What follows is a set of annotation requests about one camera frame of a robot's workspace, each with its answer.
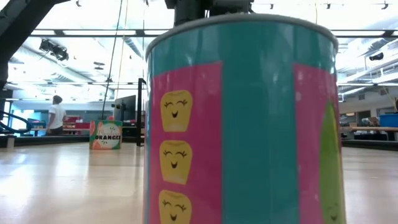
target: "yellow smiley face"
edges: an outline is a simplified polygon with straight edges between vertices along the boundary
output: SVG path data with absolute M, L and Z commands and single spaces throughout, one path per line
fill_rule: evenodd
M 185 132 L 192 110 L 192 95 L 187 90 L 170 91 L 160 101 L 165 132 Z
M 191 146 L 185 141 L 164 141 L 159 152 L 163 181 L 185 185 L 191 168 Z
M 189 224 L 191 201 L 184 194 L 162 190 L 159 194 L 159 212 L 161 224 Z

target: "wall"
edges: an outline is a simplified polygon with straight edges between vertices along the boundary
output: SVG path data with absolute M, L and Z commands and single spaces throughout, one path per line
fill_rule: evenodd
M 113 101 L 105 103 L 106 111 L 113 111 Z M 20 110 L 47 110 L 51 106 L 50 101 L 14 101 L 13 106 Z M 91 102 L 91 103 L 61 103 L 63 108 L 68 111 L 79 110 L 79 111 L 101 111 L 103 107 L 102 102 Z
M 378 115 L 383 115 L 383 114 L 392 114 L 395 113 L 394 107 L 389 107 L 389 108 L 380 108 L 377 110 Z
M 395 100 L 398 97 L 398 87 L 389 87 L 390 97 Z M 377 116 L 377 109 L 394 106 L 388 95 L 381 96 L 378 92 L 366 92 L 365 100 L 358 100 L 358 95 L 353 98 L 345 98 L 345 102 L 339 103 L 339 111 L 342 113 L 371 111 L 371 116 Z
M 69 111 L 67 110 L 67 115 L 79 116 L 82 118 L 83 122 L 90 122 L 101 119 L 101 111 Z M 107 119 L 109 116 L 113 115 L 113 111 L 105 111 L 104 117 Z

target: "teal can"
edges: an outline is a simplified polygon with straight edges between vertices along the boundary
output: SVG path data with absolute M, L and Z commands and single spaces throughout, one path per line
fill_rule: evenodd
M 147 49 L 145 224 L 346 223 L 326 28 L 232 14 Z

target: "floor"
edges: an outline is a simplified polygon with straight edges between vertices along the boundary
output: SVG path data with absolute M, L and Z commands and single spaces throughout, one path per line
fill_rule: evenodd
M 0 151 L 1 224 L 141 224 L 143 148 Z M 343 149 L 348 224 L 398 220 L 398 152 Z

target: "ceiling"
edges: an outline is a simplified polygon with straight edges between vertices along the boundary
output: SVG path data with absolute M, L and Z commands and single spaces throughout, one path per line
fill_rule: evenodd
M 0 0 L 0 7 L 5 2 L 8 0 Z M 73 0 L 58 4 L 39 24 L 37 32 L 61 29 L 64 33 L 71 33 L 97 29 L 115 33 L 120 3 L 120 0 Z M 252 9 L 256 13 L 305 19 L 329 29 L 396 29 L 398 4 L 393 4 L 393 1 L 386 3 L 388 7 L 384 1 L 378 0 L 256 0 Z M 172 28 L 173 21 L 174 11 L 168 10 L 163 0 L 148 1 L 148 5 L 143 0 L 124 0 L 118 28 L 167 30 Z M 69 59 L 59 62 L 39 50 L 42 39 L 67 48 Z M 32 98 L 33 92 L 37 98 L 51 98 L 58 94 L 71 100 L 98 101 L 104 98 L 104 82 L 110 71 L 112 81 L 121 82 L 121 85 L 111 85 L 109 99 L 135 94 L 136 82 L 143 77 L 146 67 L 142 57 L 153 39 L 118 37 L 115 41 L 110 37 L 29 37 L 10 61 L 8 81 L 12 84 L 8 88 L 26 92 L 26 96 L 23 93 L 20 96 L 26 99 Z M 339 43 L 336 59 L 338 82 L 395 81 L 398 43 L 394 39 L 345 38 L 339 39 Z M 384 53 L 382 60 L 370 61 L 369 56 L 380 52 Z M 340 93 L 350 93 L 355 89 L 358 88 L 339 87 Z

